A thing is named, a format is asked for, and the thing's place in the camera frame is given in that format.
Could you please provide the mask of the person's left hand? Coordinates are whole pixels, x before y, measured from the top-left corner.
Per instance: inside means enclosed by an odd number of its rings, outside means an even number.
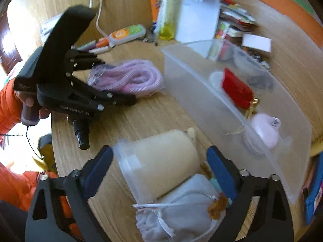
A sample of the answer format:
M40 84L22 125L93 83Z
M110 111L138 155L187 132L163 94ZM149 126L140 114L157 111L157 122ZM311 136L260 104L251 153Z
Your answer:
M26 92L20 92L20 91L14 91L16 97L23 103L26 104L29 107L33 107L35 104L33 95L26 93ZM40 108L39 110L39 118L40 119L46 119L51 114L51 110L47 108Z

